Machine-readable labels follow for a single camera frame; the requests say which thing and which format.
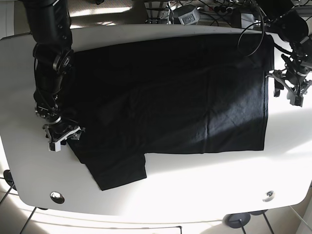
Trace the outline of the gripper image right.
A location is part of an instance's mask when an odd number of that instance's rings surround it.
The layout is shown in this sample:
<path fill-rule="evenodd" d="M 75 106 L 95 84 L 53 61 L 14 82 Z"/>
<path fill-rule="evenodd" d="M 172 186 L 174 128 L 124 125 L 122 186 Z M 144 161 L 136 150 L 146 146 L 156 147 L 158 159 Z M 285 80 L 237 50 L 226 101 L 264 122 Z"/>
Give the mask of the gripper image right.
<path fill-rule="evenodd" d="M 309 71 L 305 72 L 291 72 L 284 70 L 274 70 L 268 74 L 268 77 L 274 79 L 274 92 L 275 98 L 279 97 L 282 90 L 287 91 L 286 98 L 291 96 L 302 96 L 308 92 L 312 86 L 312 81 L 307 79 Z"/>

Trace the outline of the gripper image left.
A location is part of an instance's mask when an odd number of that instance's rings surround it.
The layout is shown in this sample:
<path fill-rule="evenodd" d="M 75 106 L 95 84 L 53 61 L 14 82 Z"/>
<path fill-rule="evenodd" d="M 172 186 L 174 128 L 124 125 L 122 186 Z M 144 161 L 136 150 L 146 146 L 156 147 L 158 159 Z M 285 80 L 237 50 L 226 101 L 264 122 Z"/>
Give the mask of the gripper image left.
<path fill-rule="evenodd" d="M 66 125 L 57 130 L 55 125 L 44 124 L 42 127 L 46 132 L 48 142 L 62 142 L 64 140 L 79 140 L 82 133 L 85 132 L 84 127 Z"/>

